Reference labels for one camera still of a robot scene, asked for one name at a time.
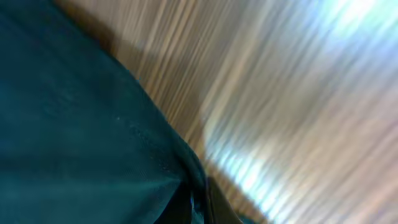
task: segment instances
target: blurry wooden surface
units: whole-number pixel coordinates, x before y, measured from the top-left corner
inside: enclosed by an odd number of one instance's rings
[[[239,212],[398,223],[397,3],[73,2]]]

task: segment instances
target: dark teal fabric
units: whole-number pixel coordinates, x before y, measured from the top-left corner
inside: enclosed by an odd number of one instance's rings
[[[181,182],[201,205],[193,151],[51,2],[0,0],[0,50],[0,223],[154,223]]]

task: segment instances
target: wooden floor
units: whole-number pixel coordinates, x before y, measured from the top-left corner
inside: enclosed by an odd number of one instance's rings
[[[240,213],[398,223],[398,4],[63,0]]]

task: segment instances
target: wood grain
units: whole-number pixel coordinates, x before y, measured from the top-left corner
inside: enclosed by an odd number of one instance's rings
[[[357,2],[60,5],[97,27],[238,212],[398,223],[398,4]]]

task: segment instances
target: garment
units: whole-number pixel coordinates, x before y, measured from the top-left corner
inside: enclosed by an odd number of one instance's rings
[[[206,176],[121,64],[49,1],[0,0],[0,223],[154,223]]]

